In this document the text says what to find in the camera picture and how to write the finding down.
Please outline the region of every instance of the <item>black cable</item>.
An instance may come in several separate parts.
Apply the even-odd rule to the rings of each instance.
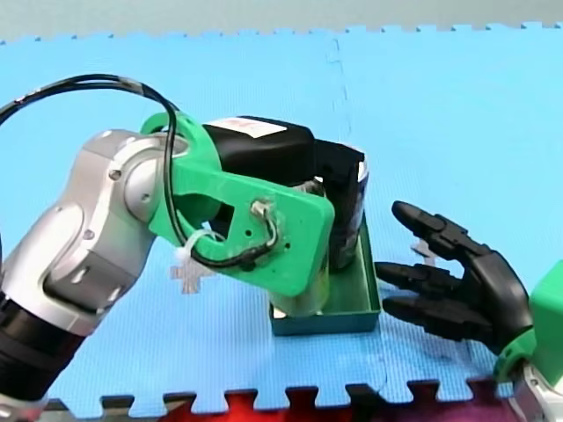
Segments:
[[[165,205],[168,214],[168,218],[172,225],[175,236],[178,238],[180,244],[185,244],[187,242],[187,236],[181,227],[178,216],[178,209],[174,200],[173,189],[172,189],[172,157],[174,151],[174,138],[177,129],[177,117],[176,112],[179,110],[168,99],[163,97],[158,91],[151,88],[150,86],[140,83],[134,79],[120,77],[116,75],[108,74],[89,74],[73,76],[61,81],[54,82],[52,84],[46,85],[37,91],[25,95],[22,98],[15,99],[8,105],[0,108],[0,125],[5,123],[11,116],[17,113],[19,110],[33,104],[44,98],[52,97],[57,94],[73,91],[89,91],[89,90],[114,90],[114,91],[124,91],[133,93],[135,95],[140,95],[142,97],[151,99],[158,102],[166,110],[169,118],[168,130],[165,139],[165,159],[163,168],[163,184],[165,191]],[[264,244],[256,247],[251,247],[242,253],[238,254],[232,258],[214,260],[210,258],[203,257],[196,249],[192,250],[192,257],[194,260],[200,262],[201,264],[214,268],[227,268],[236,265],[241,265],[247,269],[252,269],[254,265],[254,260],[260,256],[268,253],[275,242],[277,241],[277,228],[269,217],[264,216],[265,224],[267,225],[268,233],[270,239]]]

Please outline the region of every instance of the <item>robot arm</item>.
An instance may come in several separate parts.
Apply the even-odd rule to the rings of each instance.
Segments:
[[[338,204],[349,202],[343,193],[357,197],[363,154],[316,140],[305,127],[243,118],[278,127],[256,142],[256,133],[241,137],[224,120],[199,125],[150,87],[108,75],[77,76],[19,98],[0,109],[0,124],[38,99],[99,88],[154,99],[167,113],[140,133],[107,130],[90,139],[60,198],[2,264],[4,420],[39,417],[49,387],[142,274],[156,236],[183,246],[210,222],[223,239],[200,238],[193,259],[287,297],[323,273],[329,244],[345,265],[339,251],[351,244],[344,228],[352,216]],[[325,179],[329,199],[295,189],[315,176]]]
[[[0,408],[37,416],[48,388],[143,272],[155,235],[164,135],[106,131],[4,263]],[[176,142],[176,154],[186,150]]]

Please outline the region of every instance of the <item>screw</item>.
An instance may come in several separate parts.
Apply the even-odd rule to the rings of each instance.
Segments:
[[[118,180],[121,177],[121,171],[119,170],[110,170],[109,178],[111,180]]]
[[[86,231],[84,232],[83,238],[84,238],[85,240],[92,240],[92,239],[94,238],[94,236],[95,236],[95,235],[94,235],[94,232],[91,231],[90,229],[88,229],[88,230],[86,230]]]

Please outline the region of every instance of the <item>green tray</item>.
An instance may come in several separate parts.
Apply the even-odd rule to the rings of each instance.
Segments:
[[[354,262],[345,270],[332,273],[329,280],[328,302],[317,315],[285,316],[270,305],[269,316],[275,336],[374,330],[381,311],[381,301],[365,216],[362,219]]]

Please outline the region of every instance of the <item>white label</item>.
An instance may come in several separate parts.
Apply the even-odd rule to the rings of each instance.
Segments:
[[[228,117],[226,119],[213,120],[206,124],[234,130],[235,132],[250,135],[252,138],[261,138],[262,136],[287,130],[284,126],[273,125],[265,121],[243,119],[242,117]]]

